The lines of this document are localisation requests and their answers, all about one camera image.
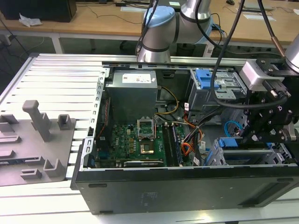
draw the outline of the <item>slotted metal platform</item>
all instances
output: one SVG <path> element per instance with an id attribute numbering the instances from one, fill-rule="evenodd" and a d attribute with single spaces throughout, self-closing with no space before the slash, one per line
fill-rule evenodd
<path id="1" fill-rule="evenodd" d="M 78 147 L 89 127 L 102 61 L 134 62 L 135 57 L 47 54 L 30 57 L 0 96 L 0 114 L 13 113 L 17 119 L 29 119 L 21 106 L 27 99 L 36 99 L 40 111 L 46 112 L 49 119 L 67 113 L 77 121 L 66 174 L 68 181 L 0 188 L 0 223 L 40 223 L 41 220 L 45 223 L 67 220 L 73 224 L 299 223 L 299 188 L 264 208 L 93 216 L 80 192 L 69 188 L 69 179 L 74 171 Z M 212 65 L 216 59 L 173 57 L 172 61 Z M 244 62 L 244 59 L 223 59 L 221 63 L 242 65 Z"/>

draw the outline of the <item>sticker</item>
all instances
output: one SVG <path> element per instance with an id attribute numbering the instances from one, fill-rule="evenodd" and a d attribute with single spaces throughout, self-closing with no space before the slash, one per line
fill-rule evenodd
<path id="1" fill-rule="evenodd" d="M 185 106 L 185 111 L 189 111 L 189 104 L 185 103 L 184 106 Z"/>
<path id="2" fill-rule="evenodd" d="M 201 141 L 201 145 L 199 147 L 202 150 L 206 150 L 206 142 L 205 141 Z"/>
<path id="3" fill-rule="evenodd" d="M 262 15 L 244 15 L 248 20 L 263 20 Z M 273 17 L 268 16 L 269 21 L 276 21 Z"/>
<path id="4" fill-rule="evenodd" d="M 181 6 L 181 5 L 179 4 L 179 2 L 176 2 L 176 1 L 170 1 L 169 4 L 170 4 L 171 6 Z"/>
<path id="5" fill-rule="evenodd" d="M 193 162 L 194 162 L 196 165 L 199 165 L 199 159 L 197 159 L 196 157 L 194 157 Z"/>
<path id="6" fill-rule="evenodd" d="M 150 74 L 123 74 L 122 83 L 151 83 Z"/>

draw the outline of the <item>computer case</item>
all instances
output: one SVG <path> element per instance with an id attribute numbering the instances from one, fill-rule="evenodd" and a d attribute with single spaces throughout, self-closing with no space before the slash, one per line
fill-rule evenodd
<path id="1" fill-rule="evenodd" d="M 0 10 L 7 20 L 17 20 L 21 14 L 41 21 L 70 22 L 77 7 L 75 0 L 1 0 Z"/>

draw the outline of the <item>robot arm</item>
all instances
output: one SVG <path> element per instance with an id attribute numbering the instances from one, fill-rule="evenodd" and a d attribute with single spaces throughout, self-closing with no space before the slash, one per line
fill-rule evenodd
<path id="1" fill-rule="evenodd" d="M 288 143 L 299 141 L 294 124 L 299 120 L 299 35 L 282 59 L 248 60 L 239 73 L 248 87 L 248 104 L 268 103 L 282 94 L 287 102 L 273 108 L 244 110 L 243 142 Z"/>
<path id="2" fill-rule="evenodd" d="M 171 43 L 204 43 L 206 39 L 198 29 L 195 21 L 195 9 L 199 0 L 187 0 L 180 13 L 175 13 L 171 7 L 157 6 L 148 30 L 142 40 L 142 46 L 137 56 L 139 62 L 168 63 L 170 62 L 169 46 Z M 212 31 L 210 17 L 211 0 L 202 0 L 198 19 L 202 28 L 209 35 Z"/>

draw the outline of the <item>gray power supply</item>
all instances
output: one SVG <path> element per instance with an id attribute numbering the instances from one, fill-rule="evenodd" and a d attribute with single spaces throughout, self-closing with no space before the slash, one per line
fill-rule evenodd
<path id="1" fill-rule="evenodd" d="M 116 124 L 134 124 L 142 117 L 153 118 L 158 91 L 155 71 L 117 70 L 106 88 Z"/>

